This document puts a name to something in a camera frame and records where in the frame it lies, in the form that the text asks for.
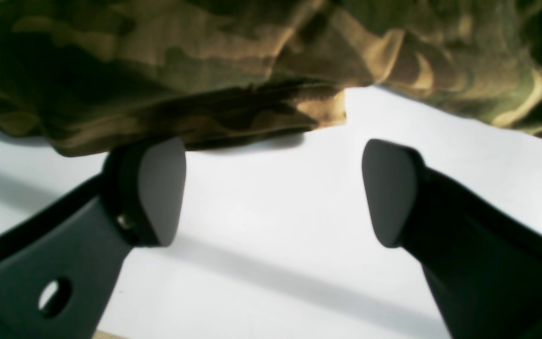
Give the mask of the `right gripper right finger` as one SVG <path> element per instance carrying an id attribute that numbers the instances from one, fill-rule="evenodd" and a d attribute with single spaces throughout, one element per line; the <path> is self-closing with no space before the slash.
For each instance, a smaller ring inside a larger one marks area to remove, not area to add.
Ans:
<path id="1" fill-rule="evenodd" d="M 408 146 L 371 139 L 362 172 L 378 241 L 421 265 L 454 339 L 542 339 L 542 235 Z"/>

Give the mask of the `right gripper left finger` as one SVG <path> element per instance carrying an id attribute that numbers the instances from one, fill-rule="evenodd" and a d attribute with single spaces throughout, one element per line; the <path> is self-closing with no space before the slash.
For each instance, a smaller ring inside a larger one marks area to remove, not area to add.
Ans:
<path id="1" fill-rule="evenodd" d="M 178 230 L 186 180 L 180 137 L 110 152 L 103 170 L 0 234 L 0 339 L 90 339 L 123 262 Z"/>

